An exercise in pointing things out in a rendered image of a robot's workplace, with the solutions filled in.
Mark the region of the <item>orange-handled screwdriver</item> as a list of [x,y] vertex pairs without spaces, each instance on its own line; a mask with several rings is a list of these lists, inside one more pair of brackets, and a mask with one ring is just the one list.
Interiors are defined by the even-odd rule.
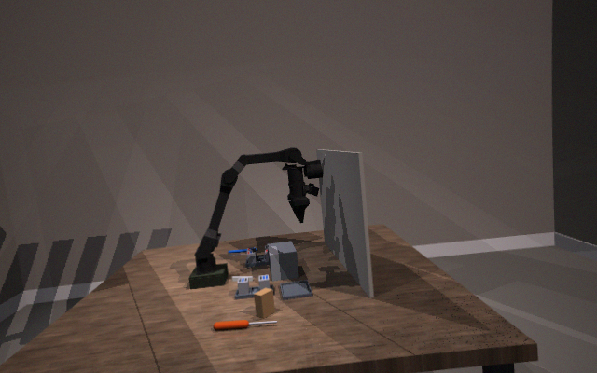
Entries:
[[215,322],[214,323],[214,330],[231,330],[234,328],[246,328],[249,325],[260,325],[260,324],[274,324],[277,321],[268,321],[268,322],[254,322],[249,323],[247,320],[237,320],[237,321],[223,321],[223,322]]

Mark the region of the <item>tan cardboard box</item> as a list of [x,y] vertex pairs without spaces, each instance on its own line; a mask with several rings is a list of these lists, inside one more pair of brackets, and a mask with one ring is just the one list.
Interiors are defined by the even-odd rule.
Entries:
[[273,289],[263,288],[263,290],[254,294],[256,313],[259,318],[266,318],[275,313]]

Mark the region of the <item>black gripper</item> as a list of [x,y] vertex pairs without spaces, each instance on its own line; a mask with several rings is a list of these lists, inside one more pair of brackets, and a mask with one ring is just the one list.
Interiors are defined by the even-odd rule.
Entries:
[[290,193],[287,195],[289,203],[300,223],[303,223],[305,209],[309,206],[310,200],[303,195],[303,186],[305,183],[303,180],[300,181],[288,181]]

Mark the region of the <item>white flat bar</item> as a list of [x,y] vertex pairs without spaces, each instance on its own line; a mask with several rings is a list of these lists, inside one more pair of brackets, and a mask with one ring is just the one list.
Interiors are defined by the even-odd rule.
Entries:
[[253,281],[253,280],[254,280],[253,276],[233,276],[233,277],[232,277],[232,280],[233,280],[234,282],[238,282],[238,279],[239,279],[239,278],[242,278],[242,277],[248,277],[249,281]]

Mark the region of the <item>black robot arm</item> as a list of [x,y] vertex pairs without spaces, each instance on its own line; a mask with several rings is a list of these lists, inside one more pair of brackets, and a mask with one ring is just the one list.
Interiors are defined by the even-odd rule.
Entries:
[[[283,170],[287,170],[288,181],[300,181],[303,180],[304,176],[308,179],[322,178],[323,169],[321,160],[307,162],[302,156],[300,150],[297,148],[288,148],[278,152],[241,155],[236,163],[223,172],[221,177],[220,193],[217,199],[215,210],[211,219],[209,228],[207,229],[200,245],[198,246],[194,256],[196,260],[196,275],[214,273],[216,270],[216,260],[214,253],[212,253],[215,247],[218,246],[221,233],[218,233],[219,225],[229,198],[229,194],[237,182],[239,173],[247,164],[266,163],[266,162],[287,162],[287,163],[299,163],[301,165],[297,167],[296,164],[288,165],[287,163],[283,167]],[[315,187],[314,184],[309,183],[303,186],[303,195],[312,194],[318,195],[319,188]]]

